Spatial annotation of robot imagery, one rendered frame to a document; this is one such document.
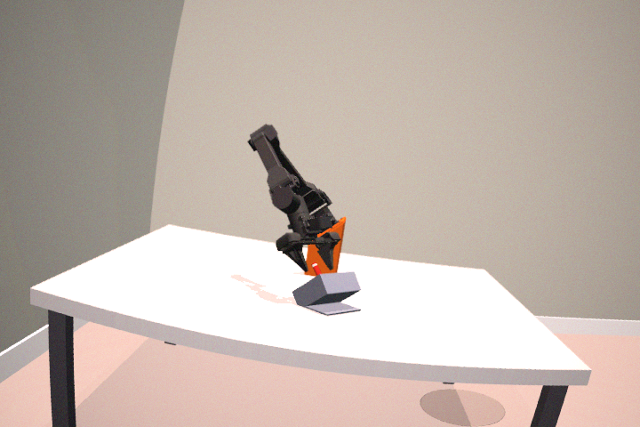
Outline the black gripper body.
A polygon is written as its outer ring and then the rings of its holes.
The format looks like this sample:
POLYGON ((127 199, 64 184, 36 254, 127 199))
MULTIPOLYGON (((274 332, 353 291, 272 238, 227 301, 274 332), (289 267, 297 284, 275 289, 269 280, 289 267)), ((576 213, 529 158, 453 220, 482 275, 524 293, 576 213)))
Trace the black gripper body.
POLYGON ((287 225, 288 229, 292 229, 293 232, 286 232, 276 241, 277 251, 284 251, 296 242, 303 242, 303 245, 316 245, 316 248, 320 250, 331 241, 341 241, 340 235, 336 231, 326 231, 323 235, 318 237, 317 235, 321 232, 318 230, 309 230, 310 233, 304 235, 301 228, 301 217, 305 217, 306 220, 310 220, 309 213, 299 213, 294 215, 289 220, 290 224, 287 225))

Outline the grey sloped panel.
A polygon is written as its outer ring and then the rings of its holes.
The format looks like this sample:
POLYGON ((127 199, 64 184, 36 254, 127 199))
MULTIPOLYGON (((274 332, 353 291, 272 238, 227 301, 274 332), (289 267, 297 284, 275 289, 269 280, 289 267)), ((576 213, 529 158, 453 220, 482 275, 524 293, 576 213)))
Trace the grey sloped panel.
POLYGON ((354 271, 321 273, 292 291, 297 305, 327 317, 361 311, 343 301, 361 290, 354 271))

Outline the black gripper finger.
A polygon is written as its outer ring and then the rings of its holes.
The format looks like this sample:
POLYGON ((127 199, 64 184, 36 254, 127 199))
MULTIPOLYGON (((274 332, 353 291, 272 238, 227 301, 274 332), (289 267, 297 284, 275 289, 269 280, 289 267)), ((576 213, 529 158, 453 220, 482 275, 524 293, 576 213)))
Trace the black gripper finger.
POLYGON ((338 243, 339 241, 331 241, 329 244, 317 251, 329 270, 333 270, 333 250, 338 243))
POLYGON ((302 271, 308 271, 308 265, 302 252, 303 242, 296 242, 290 245, 282 253, 291 258, 302 271))

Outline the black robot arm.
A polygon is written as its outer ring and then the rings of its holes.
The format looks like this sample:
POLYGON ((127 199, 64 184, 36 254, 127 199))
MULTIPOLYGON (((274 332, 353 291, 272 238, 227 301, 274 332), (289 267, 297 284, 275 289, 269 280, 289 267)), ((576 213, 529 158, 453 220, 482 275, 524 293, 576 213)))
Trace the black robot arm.
POLYGON ((323 233, 338 224, 327 207, 332 204, 328 196, 310 182, 304 181, 288 157, 280 149, 277 131, 273 125, 264 125, 252 133, 248 143, 257 150, 267 173, 267 184, 272 205, 287 215, 290 220, 294 215, 312 213, 310 220, 301 217, 301 228, 304 235, 309 230, 323 233), (313 217, 315 216, 315 218, 313 217))

